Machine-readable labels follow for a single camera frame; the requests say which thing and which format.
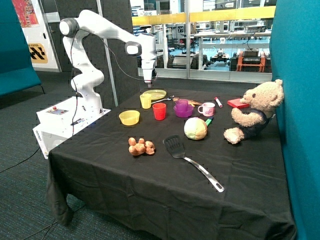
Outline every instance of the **black tablecloth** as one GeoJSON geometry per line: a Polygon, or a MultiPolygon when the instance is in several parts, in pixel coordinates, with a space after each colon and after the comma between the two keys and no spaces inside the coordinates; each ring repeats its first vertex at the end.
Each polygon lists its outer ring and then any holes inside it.
{"type": "MultiPolygon", "coordinates": [[[[165,89],[167,95],[223,104],[216,108],[208,134],[190,140],[184,134],[187,118],[175,115],[173,101],[167,114],[154,119],[153,110],[140,107],[139,94],[125,101],[49,153],[47,201],[61,224],[72,220],[67,194],[91,209],[108,214],[134,230],[167,240],[294,239],[286,173],[277,120],[263,132],[232,145],[225,129],[237,124],[226,93],[165,89]],[[121,124],[119,114],[140,112],[139,123],[121,124]],[[186,156],[206,168],[225,188],[219,193],[208,179],[184,159],[173,158],[162,141],[178,134],[186,156]],[[132,156],[128,139],[144,138],[155,155],[132,156]]],[[[201,116],[197,109],[192,117],[201,116]]]]}

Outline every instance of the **teal wall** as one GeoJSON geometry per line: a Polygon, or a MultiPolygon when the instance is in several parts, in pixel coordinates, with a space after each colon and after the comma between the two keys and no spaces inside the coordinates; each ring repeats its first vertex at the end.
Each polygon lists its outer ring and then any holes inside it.
{"type": "Polygon", "coordinates": [[[278,0],[270,40],[272,78],[297,239],[320,239],[320,1],[278,0]]]}

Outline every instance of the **teddy bear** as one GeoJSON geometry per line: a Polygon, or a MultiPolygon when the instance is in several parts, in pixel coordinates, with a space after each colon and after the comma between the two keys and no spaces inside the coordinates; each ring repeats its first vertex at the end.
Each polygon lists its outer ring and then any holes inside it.
{"type": "Polygon", "coordinates": [[[145,141],[143,138],[140,138],[138,143],[133,137],[130,137],[129,140],[129,152],[133,156],[138,156],[143,153],[146,153],[148,155],[155,154],[155,145],[151,141],[145,141]]]}
{"type": "Polygon", "coordinates": [[[243,104],[249,104],[247,112],[233,108],[231,116],[239,124],[238,127],[227,129],[224,132],[226,140],[237,144],[241,140],[258,135],[269,123],[276,108],[284,100],[282,80],[264,82],[245,92],[240,100],[243,104]]]}

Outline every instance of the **purple cup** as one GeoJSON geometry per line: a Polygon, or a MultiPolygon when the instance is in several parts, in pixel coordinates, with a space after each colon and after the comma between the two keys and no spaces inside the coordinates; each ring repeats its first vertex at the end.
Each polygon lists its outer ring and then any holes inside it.
{"type": "Polygon", "coordinates": [[[173,110],[175,112],[175,115],[177,117],[179,117],[179,118],[188,118],[188,117],[190,117],[192,115],[194,107],[192,105],[189,105],[189,104],[188,104],[187,107],[188,107],[187,111],[178,111],[177,110],[177,106],[174,106],[173,110]]]}
{"type": "Polygon", "coordinates": [[[179,99],[175,102],[175,107],[178,112],[186,112],[188,110],[188,100],[179,99]]]}

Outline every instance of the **glass wall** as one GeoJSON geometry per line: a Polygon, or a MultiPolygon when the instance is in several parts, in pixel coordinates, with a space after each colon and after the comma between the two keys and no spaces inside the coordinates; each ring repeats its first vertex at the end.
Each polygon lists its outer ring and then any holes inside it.
{"type": "Polygon", "coordinates": [[[131,0],[135,34],[151,25],[148,31],[156,36],[159,77],[253,83],[272,77],[275,5],[276,0],[131,0]]]}

